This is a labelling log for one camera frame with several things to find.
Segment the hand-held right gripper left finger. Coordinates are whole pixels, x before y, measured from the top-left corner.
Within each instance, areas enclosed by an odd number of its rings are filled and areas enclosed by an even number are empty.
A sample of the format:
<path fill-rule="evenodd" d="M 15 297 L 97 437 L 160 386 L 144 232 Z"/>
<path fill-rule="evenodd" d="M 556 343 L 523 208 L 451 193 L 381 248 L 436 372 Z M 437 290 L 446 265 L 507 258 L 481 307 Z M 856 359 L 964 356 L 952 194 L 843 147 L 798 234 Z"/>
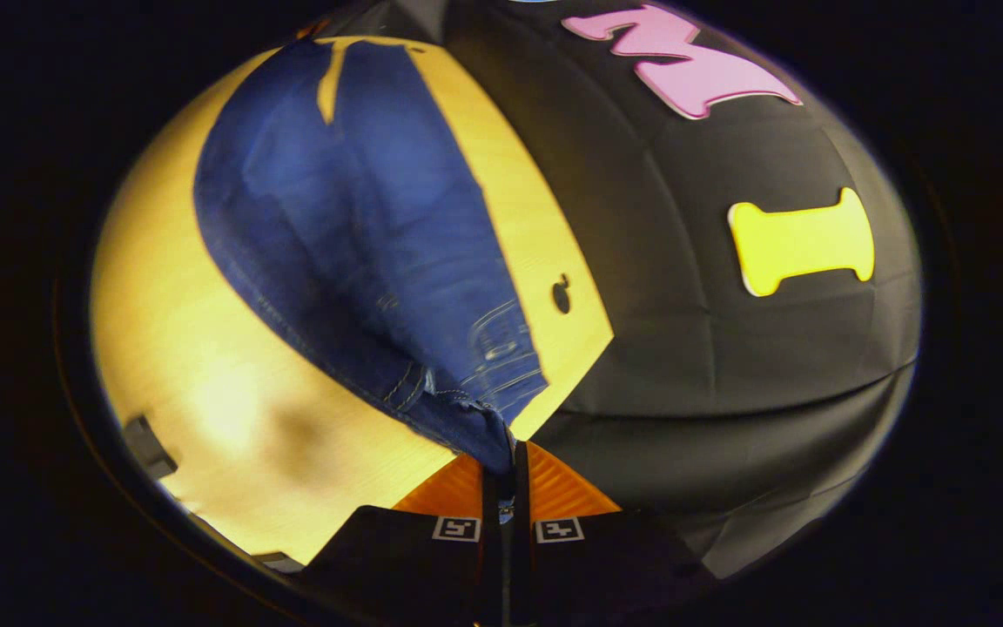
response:
<path fill-rule="evenodd" d="M 506 474 L 461 455 L 393 507 L 359 507 L 304 567 L 367 626 L 499 626 Z"/>

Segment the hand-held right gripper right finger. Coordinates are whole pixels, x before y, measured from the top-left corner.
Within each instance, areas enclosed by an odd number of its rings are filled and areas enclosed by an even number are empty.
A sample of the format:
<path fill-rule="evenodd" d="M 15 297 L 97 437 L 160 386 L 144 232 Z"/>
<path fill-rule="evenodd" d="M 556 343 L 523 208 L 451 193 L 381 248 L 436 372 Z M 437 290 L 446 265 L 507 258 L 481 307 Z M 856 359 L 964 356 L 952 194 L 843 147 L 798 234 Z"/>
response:
<path fill-rule="evenodd" d="M 629 626 L 719 583 L 668 524 L 620 507 L 534 443 L 515 449 L 510 533 L 514 626 Z"/>

